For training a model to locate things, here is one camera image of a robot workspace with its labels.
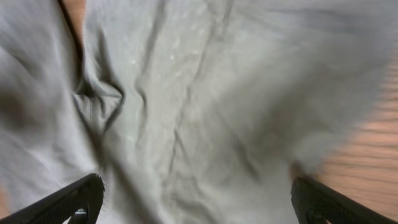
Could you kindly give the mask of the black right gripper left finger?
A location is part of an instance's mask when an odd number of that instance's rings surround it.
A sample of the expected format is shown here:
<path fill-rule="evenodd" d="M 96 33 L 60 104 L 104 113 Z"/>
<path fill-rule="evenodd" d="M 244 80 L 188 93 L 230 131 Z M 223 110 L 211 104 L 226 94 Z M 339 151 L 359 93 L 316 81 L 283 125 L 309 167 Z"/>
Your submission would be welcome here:
<path fill-rule="evenodd" d="M 92 173 L 1 219 L 1 224 L 95 224 L 103 198 L 103 180 Z"/>

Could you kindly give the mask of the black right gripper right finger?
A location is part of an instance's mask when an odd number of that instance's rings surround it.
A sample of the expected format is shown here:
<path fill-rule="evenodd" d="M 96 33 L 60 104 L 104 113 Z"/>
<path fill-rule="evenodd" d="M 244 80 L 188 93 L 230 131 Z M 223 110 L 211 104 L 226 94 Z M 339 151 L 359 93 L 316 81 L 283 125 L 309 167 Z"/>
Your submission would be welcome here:
<path fill-rule="evenodd" d="M 291 201 L 300 224 L 397 224 L 308 176 L 294 179 Z"/>

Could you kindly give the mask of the grey shorts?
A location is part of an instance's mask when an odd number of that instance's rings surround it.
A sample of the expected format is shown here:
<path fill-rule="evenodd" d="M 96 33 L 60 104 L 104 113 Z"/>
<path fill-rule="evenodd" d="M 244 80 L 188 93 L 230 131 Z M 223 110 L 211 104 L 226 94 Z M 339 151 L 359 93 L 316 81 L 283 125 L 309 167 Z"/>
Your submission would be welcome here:
<path fill-rule="evenodd" d="M 381 89 L 396 1 L 1 2 L 1 187 L 16 212 L 103 178 L 100 223 L 296 223 Z"/>

